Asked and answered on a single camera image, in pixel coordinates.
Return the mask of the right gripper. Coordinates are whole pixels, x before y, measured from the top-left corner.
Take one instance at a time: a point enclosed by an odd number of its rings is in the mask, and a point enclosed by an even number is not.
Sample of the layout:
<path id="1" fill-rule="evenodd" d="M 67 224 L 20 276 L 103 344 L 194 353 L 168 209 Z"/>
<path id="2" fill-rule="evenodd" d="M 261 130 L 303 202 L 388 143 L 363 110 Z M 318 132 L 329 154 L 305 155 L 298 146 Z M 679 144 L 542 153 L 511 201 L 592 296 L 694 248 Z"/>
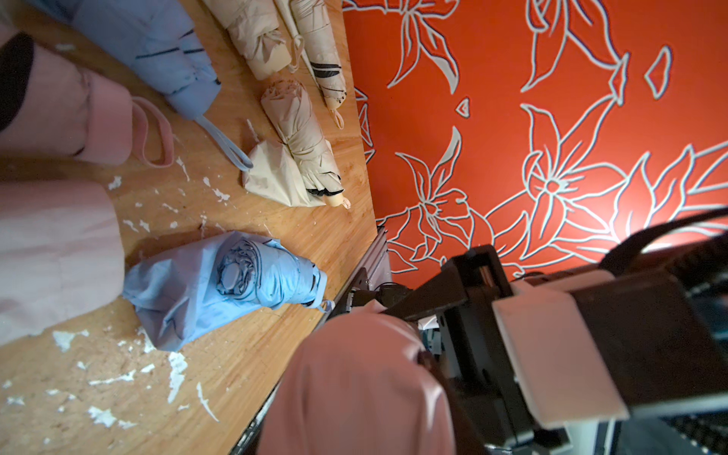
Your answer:
<path id="1" fill-rule="evenodd" d="M 478 246 L 386 312 L 406 322 L 437 318 L 455 377 L 431 373 L 447 393 L 457 449 L 540 446 L 493 309 L 512 294 L 495 248 Z"/>

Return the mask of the beige umbrella back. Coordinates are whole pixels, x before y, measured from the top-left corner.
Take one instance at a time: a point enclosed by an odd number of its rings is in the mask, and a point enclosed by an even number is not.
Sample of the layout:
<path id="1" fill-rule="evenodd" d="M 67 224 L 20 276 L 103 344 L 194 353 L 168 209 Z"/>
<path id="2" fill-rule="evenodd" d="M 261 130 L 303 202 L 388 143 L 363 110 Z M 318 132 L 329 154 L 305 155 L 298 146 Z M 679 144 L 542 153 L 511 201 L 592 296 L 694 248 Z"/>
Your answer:
<path id="1" fill-rule="evenodd" d="M 346 80 L 337 43 L 323 0 L 275 2 L 293 39 L 296 59 L 303 59 L 337 128 L 345 122 L 339 108 L 347 99 Z"/>

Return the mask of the blue umbrella front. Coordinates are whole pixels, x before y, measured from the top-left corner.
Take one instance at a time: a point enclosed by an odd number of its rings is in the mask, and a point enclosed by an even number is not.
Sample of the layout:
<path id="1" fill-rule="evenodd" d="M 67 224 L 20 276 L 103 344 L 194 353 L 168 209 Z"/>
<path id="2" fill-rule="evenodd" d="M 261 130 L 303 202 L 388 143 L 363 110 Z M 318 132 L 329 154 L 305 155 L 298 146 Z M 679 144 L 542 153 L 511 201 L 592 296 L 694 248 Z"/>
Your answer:
<path id="1" fill-rule="evenodd" d="M 279 240 L 230 231 L 140 262 L 122 295 L 155 348 L 186 344 L 263 308 L 298 304 L 327 313 L 327 276 Z"/>

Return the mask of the pink umbrella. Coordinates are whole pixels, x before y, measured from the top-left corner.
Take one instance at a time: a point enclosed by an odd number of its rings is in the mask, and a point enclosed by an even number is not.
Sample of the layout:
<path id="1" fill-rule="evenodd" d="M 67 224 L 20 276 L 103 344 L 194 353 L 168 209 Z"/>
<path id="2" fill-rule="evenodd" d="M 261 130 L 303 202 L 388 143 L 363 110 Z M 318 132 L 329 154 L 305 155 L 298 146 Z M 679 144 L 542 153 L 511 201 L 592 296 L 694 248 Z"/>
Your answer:
<path id="1" fill-rule="evenodd" d="M 174 162 L 172 126 L 142 97 L 1 27 L 1 154 L 153 168 Z"/>
<path id="2" fill-rule="evenodd" d="M 293 354 L 260 454 L 453 454 L 449 399 L 415 329 L 378 301 L 334 318 Z"/>

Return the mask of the blue umbrella back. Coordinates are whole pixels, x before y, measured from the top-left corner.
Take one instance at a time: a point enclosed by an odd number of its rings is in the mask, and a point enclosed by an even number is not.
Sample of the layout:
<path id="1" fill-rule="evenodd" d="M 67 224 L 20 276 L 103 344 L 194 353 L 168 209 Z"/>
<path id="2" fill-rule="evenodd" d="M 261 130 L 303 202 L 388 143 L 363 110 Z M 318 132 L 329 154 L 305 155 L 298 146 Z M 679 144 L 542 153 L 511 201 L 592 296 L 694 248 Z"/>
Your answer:
<path id="1" fill-rule="evenodd" d="M 184 119 L 200 125 L 241 171 L 253 163 L 205 118 L 222 85 L 177 1 L 31 1 L 30 5 L 88 40 L 132 70 Z"/>

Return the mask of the beige umbrella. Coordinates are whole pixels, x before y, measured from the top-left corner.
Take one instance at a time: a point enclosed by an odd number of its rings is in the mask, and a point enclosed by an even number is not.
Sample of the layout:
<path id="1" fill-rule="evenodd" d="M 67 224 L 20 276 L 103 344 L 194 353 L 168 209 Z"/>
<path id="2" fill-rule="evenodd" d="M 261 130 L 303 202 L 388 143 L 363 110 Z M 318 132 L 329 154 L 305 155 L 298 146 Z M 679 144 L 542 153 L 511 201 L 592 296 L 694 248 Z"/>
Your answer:
<path id="1" fill-rule="evenodd" d="M 295 72 L 298 60 L 291 56 L 280 30 L 278 11 L 271 0 L 205 0 L 217 22 L 258 81 L 285 69 Z"/>
<path id="2" fill-rule="evenodd" d="M 293 39 L 296 59 L 303 59 L 337 128 L 345 122 L 339 108 L 347 99 L 346 80 L 337 43 L 323 0 L 275 2 Z"/>
<path id="3" fill-rule="evenodd" d="M 268 119 L 293 158 L 303 189 L 331 207 L 351 208 L 331 143 L 305 87 L 294 79 L 271 83 L 261 98 Z"/>

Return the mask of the blue umbrella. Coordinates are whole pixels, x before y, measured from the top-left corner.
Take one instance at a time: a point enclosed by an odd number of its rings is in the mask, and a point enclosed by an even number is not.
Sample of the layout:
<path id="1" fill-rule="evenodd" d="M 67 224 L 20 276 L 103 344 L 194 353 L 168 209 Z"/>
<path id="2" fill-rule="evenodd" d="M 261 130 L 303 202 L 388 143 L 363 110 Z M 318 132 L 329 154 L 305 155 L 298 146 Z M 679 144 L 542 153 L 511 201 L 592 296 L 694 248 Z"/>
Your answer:
<path id="1" fill-rule="evenodd" d="M 222 85 L 177 1 L 31 1 L 30 5 L 88 40 L 132 70 L 184 119 L 200 125 L 241 171 L 253 163 L 205 118 Z"/>
<path id="2" fill-rule="evenodd" d="M 279 240 L 230 231 L 140 262 L 122 295 L 155 348 L 186 344 L 263 308 L 298 304 L 327 313 L 327 276 Z"/>

